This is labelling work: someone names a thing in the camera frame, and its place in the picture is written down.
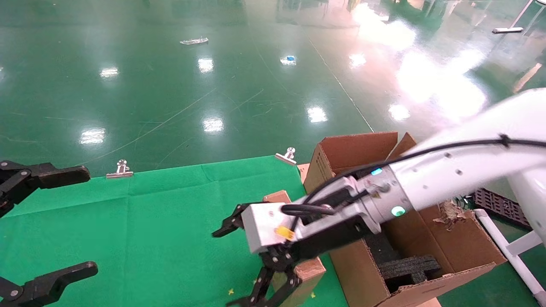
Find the yellow label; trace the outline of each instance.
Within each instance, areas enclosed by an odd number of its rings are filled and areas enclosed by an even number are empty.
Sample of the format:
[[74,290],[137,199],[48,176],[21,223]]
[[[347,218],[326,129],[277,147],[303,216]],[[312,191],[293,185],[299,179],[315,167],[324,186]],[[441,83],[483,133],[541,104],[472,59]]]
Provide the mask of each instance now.
[[281,226],[275,229],[275,233],[287,239],[288,241],[294,240],[294,236],[295,236],[294,232],[286,228],[285,226]]

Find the robotic arm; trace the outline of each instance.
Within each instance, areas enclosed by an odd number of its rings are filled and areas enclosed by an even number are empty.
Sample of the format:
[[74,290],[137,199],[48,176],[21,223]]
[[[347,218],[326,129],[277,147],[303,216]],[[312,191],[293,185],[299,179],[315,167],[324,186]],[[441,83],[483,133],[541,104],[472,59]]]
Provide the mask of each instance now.
[[[467,194],[503,176],[546,242],[545,114],[546,89],[529,90],[400,158],[340,174],[293,204],[238,205],[213,236],[244,228],[251,252],[264,263],[260,274],[267,279],[259,276],[264,282],[257,282],[249,297],[228,305],[278,306],[300,283],[293,274],[298,262],[377,234],[382,223],[409,210]],[[275,293],[283,299],[265,300],[275,271],[288,276]]]
[[[39,188],[56,188],[89,181],[83,166],[57,169],[51,163],[26,166],[0,162],[0,217]],[[58,301],[69,284],[95,276],[97,264],[88,261],[38,276],[23,286],[0,277],[0,307],[41,307]]]

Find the black plastic crate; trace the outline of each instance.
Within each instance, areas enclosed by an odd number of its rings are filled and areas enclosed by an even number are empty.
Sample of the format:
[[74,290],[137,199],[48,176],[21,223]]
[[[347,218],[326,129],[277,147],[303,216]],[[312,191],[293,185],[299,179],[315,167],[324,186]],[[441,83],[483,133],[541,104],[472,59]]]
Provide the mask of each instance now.
[[488,214],[513,225],[529,231],[533,230],[518,203],[484,188],[476,190],[471,197],[476,208],[484,209]]

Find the white metal frame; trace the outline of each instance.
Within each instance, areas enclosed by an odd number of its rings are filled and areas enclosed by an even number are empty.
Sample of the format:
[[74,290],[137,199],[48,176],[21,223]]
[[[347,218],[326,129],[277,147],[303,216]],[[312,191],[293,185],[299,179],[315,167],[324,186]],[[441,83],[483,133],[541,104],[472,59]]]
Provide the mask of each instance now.
[[523,282],[527,285],[529,290],[531,290],[533,296],[538,301],[538,304],[541,307],[546,307],[546,292],[519,257],[521,253],[542,243],[542,240],[537,233],[532,231],[512,243],[508,243],[485,210],[476,209],[474,210],[474,213],[483,227],[487,229],[498,248],[502,251],[508,261],[510,261],[510,264],[514,267],[516,272],[518,272]]

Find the green tablecloth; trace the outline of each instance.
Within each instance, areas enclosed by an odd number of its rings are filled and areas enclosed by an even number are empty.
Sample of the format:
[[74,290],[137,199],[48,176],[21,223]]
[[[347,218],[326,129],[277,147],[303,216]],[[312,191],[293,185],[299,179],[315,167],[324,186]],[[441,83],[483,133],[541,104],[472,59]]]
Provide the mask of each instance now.
[[[305,193],[297,169],[273,157],[40,190],[0,219],[0,276],[22,285],[90,260],[98,275],[67,287],[56,307],[223,306],[250,294],[261,265],[243,231],[211,232],[236,204],[279,190]],[[321,258],[328,271],[305,306],[347,306]]]

